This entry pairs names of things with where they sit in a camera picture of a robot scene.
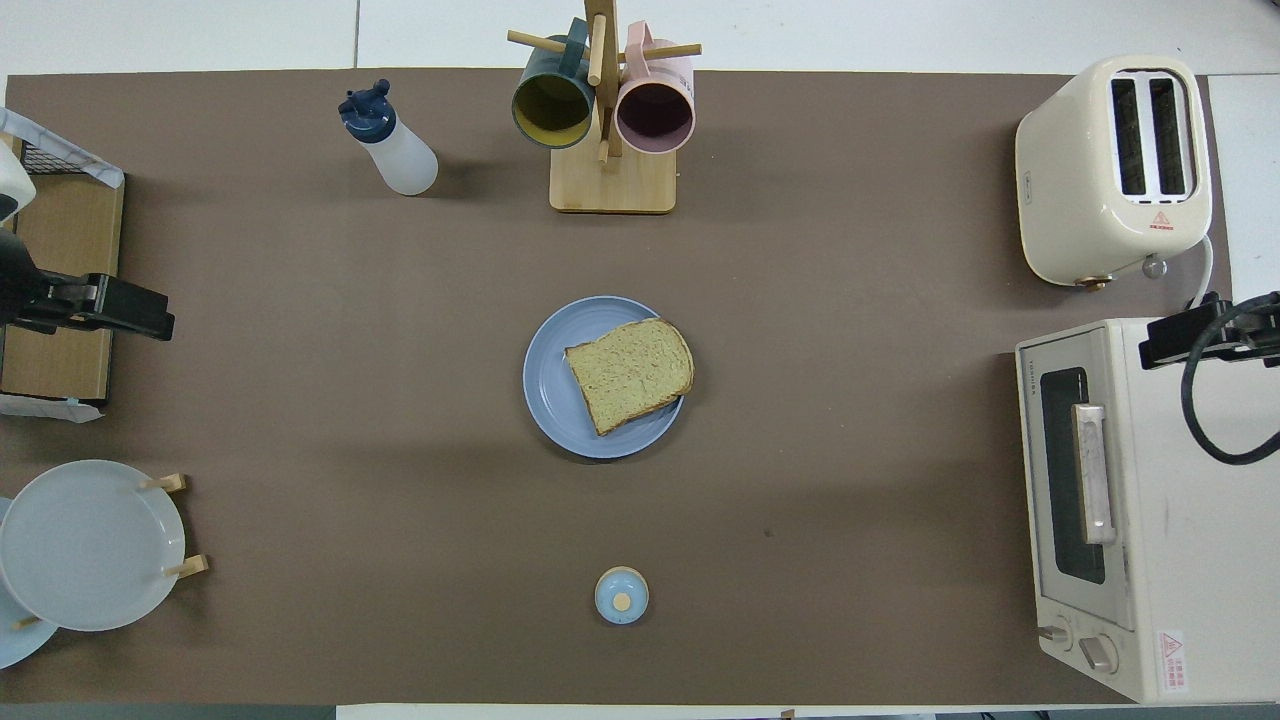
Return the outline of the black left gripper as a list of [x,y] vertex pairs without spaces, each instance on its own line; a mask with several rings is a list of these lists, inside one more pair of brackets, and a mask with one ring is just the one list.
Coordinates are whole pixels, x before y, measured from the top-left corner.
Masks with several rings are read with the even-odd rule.
[[47,278],[26,245],[1,228],[1,323],[29,306],[29,328],[52,334],[69,331],[120,331],[172,340],[175,316],[168,296],[113,275]]

